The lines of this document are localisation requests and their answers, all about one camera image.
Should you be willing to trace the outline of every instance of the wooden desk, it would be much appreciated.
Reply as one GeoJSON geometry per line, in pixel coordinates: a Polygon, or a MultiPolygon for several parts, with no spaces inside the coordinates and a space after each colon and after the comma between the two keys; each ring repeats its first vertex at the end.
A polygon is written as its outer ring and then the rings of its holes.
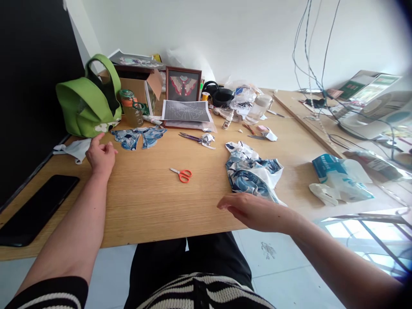
{"type": "MultiPolygon", "coordinates": [[[[160,115],[162,104],[163,101],[156,107],[157,115],[160,115]]],[[[108,184],[102,247],[245,228],[230,213],[216,208],[220,198],[231,192],[224,167],[229,157],[224,145],[230,141],[246,142],[262,158],[278,158],[285,168],[277,184],[276,194],[289,207],[308,219],[399,207],[399,204],[375,187],[371,188],[379,197],[375,200],[338,207],[323,206],[309,191],[308,185],[318,182],[311,161],[327,150],[296,119],[290,118],[279,104],[274,104],[271,109],[289,117],[280,118],[266,113],[268,119],[261,122],[278,136],[277,142],[247,137],[249,132],[239,123],[232,123],[228,130],[223,130],[221,127],[224,119],[215,115],[213,119],[218,128],[218,132],[214,133],[216,150],[207,149],[178,135],[179,131],[202,135],[202,132],[196,130],[169,129],[153,148],[141,149],[140,140],[136,151],[124,150],[114,141],[113,135],[106,134],[102,142],[112,141],[119,154],[108,184]],[[170,167],[190,169],[193,177],[188,184],[183,184],[169,170],[170,167]]],[[[123,121],[116,130],[127,128],[127,123],[123,121]]],[[[1,247],[0,261],[36,256],[74,203],[90,173],[87,159],[82,165],[76,165],[74,158],[69,155],[53,156],[0,215],[0,226],[52,175],[77,176],[81,179],[79,184],[31,245],[23,248],[1,247]]]]}

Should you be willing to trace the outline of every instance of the black pants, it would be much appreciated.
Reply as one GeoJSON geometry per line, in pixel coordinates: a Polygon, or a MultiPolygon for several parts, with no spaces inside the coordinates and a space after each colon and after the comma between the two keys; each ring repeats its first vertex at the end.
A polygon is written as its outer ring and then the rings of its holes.
{"type": "Polygon", "coordinates": [[[252,287],[252,275],[232,232],[138,244],[125,308],[136,307],[179,275],[213,273],[252,287]]]}

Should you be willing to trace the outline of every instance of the person's arm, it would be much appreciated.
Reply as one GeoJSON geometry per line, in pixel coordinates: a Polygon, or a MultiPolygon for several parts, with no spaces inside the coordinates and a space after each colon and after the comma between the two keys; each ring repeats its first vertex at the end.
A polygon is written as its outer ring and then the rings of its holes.
{"type": "Polygon", "coordinates": [[[64,276],[82,277],[90,284],[103,240],[107,182],[117,153],[111,142],[99,145],[103,136],[93,138],[86,152],[92,167],[89,180],[43,246],[17,294],[40,281],[64,276]]]}
{"type": "Polygon", "coordinates": [[[254,230],[290,235],[347,308],[380,308],[402,289],[397,280],[290,208],[247,193],[223,197],[218,208],[227,209],[254,230]]]}

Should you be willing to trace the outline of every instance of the person's right hand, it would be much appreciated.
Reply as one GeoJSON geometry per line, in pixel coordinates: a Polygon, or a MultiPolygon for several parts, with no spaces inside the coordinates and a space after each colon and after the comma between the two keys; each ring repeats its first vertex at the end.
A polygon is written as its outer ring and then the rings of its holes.
{"type": "Polygon", "coordinates": [[[298,224],[297,212],[249,193],[228,194],[217,207],[227,209],[247,227],[262,232],[291,234],[298,224]]]}
{"type": "Polygon", "coordinates": [[[108,142],[106,145],[100,144],[103,136],[104,133],[100,133],[91,140],[89,150],[86,151],[86,157],[93,174],[99,174],[109,179],[115,165],[115,154],[118,151],[113,147],[112,142],[108,142]]]}

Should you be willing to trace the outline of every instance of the butterfly sketch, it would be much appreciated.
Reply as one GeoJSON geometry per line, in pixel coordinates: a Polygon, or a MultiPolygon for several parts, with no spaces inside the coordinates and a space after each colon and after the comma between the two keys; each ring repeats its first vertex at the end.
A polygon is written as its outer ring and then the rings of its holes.
{"type": "Polygon", "coordinates": [[[163,104],[162,118],[164,120],[212,121],[207,103],[204,101],[178,102],[164,100],[163,104]]]}

